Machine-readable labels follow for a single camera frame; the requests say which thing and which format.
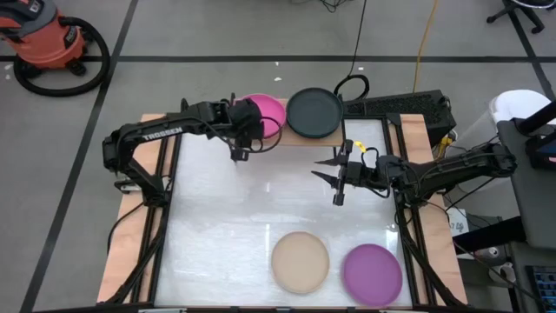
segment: vacuum hose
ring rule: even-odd
[[[14,75],[17,81],[26,89],[33,93],[41,96],[47,97],[72,97],[76,95],[81,95],[88,92],[98,86],[103,82],[104,78],[108,75],[110,68],[110,52],[106,42],[104,42],[101,34],[91,25],[90,23],[83,21],[81,18],[77,17],[59,17],[58,22],[62,26],[79,26],[86,30],[95,39],[98,47],[101,50],[101,69],[98,74],[88,81],[77,87],[67,88],[67,89],[48,89],[43,87],[38,87],[31,83],[29,79],[23,74],[23,66],[25,61],[21,57],[16,57],[14,62]]]

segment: black box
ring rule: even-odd
[[[347,120],[383,117],[387,113],[423,115],[431,147],[456,125],[450,101],[440,90],[344,102]]]

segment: black plate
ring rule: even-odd
[[[286,108],[289,127],[309,138],[323,138],[340,126],[343,108],[340,99],[322,88],[307,88],[289,98]]]

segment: white tabletop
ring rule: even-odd
[[[379,121],[346,121],[346,133],[386,153]],[[403,287],[392,306],[411,306],[393,198],[347,186],[344,206],[333,206],[334,191],[310,173],[337,175],[314,164],[332,156],[331,148],[279,146],[233,163],[218,139],[184,136],[156,306],[359,306],[343,288],[341,263],[363,243],[397,257]],[[372,151],[366,162],[374,164]],[[279,287],[270,268],[277,241],[296,230],[318,236],[330,256],[327,279],[307,295]]]

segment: beige plate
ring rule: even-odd
[[[307,232],[296,231],[282,237],[272,251],[272,271],[285,290],[309,293],[321,287],[330,260],[322,241]]]

